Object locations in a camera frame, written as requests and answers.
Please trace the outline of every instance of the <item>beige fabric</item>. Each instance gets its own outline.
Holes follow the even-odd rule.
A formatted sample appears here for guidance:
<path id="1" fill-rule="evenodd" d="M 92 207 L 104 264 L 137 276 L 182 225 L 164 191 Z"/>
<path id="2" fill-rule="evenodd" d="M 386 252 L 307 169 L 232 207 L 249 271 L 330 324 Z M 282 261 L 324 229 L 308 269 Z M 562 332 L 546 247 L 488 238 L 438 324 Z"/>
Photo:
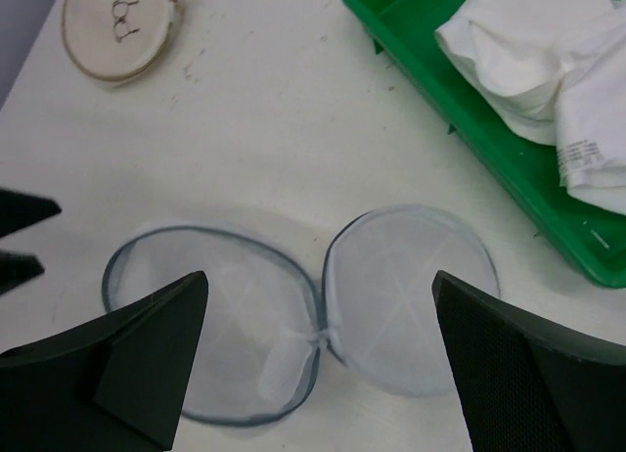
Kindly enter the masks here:
<path id="1" fill-rule="evenodd" d="M 175 12 L 172 0 L 67 0 L 68 53 L 95 76 L 129 75 L 159 54 Z"/>

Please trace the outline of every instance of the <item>green plastic bin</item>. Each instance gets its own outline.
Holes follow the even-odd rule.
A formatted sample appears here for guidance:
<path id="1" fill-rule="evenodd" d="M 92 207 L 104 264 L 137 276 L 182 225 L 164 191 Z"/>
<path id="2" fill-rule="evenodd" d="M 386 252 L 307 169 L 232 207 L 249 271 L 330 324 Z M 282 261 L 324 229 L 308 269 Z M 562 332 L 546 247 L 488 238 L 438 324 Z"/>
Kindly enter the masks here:
<path id="1" fill-rule="evenodd" d="M 343 1 L 565 259 L 595 283 L 626 287 L 626 216 L 571 198 L 555 149 L 513 134 L 439 50 L 434 31 L 466 0 Z"/>

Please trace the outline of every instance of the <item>black plastic piece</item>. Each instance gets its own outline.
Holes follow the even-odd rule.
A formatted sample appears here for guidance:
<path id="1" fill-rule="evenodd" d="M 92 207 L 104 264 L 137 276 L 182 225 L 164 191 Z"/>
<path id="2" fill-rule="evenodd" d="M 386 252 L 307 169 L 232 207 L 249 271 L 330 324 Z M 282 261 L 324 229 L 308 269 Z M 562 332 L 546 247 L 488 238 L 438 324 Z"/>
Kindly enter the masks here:
<path id="1" fill-rule="evenodd" d="M 0 355 L 0 451 L 171 450 L 206 309 L 193 273 Z"/>
<path id="2" fill-rule="evenodd" d="M 0 295 L 43 274 L 36 256 L 0 250 Z"/>
<path id="3" fill-rule="evenodd" d="M 475 452 L 626 450 L 626 347 L 446 274 L 437 316 Z"/>
<path id="4" fill-rule="evenodd" d="M 60 212 L 52 200 L 0 188 L 0 239 Z"/>
<path id="5" fill-rule="evenodd" d="M 0 188 L 0 239 L 61 212 L 52 200 Z M 43 274 L 36 256 L 0 250 L 0 295 Z"/>

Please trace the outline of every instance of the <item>white towel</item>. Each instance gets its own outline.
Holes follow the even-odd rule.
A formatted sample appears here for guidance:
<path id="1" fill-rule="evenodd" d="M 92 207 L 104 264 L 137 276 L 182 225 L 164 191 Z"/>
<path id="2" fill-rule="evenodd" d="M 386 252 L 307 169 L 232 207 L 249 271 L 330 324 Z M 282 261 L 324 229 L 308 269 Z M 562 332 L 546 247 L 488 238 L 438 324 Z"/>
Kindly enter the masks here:
<path id="1" fill-rule="evenodd" d="M 554 145 L 560 71 L 550 48 L 564 32 L 611 11 L 612 0 L 468 0 L 436 37 L 514 133 Z"/>
<path id="2" fill-rule="evenodd" d="M 626 6 L 565 36 L 556 107 L 559 172 L 570 196 L 626 214 Z"/>

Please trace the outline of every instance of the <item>white tabletop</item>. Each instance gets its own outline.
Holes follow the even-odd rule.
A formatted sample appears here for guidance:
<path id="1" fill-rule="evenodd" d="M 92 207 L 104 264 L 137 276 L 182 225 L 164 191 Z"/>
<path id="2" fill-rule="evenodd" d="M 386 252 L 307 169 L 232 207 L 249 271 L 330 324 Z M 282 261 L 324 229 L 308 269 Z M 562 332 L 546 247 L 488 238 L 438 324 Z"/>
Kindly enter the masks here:
<path id="1" fill-rule="evenodd" d="M 290 249 L 319 277 L 355 216 L 427 203 L 490 250 L 503 299 L 626 344 L 626 293 L 570 269 L 425 102 L 374 55 L 341 0 L 190 0 L 163 62 L 107 91 L 70 63 L 60 1 L 0 112 L 0 184 L 54 197 L 61 216 L 2 241 L 46 274 L 0 298 L 0 351 L 104 313 L 100 280 L 124 236 L 165 217 L 228 219 Z M 280 424 L 181 421 L 175 449 L 470 451 L 456 394 L 408 400 L 329 355 L 311 398 Z"/>

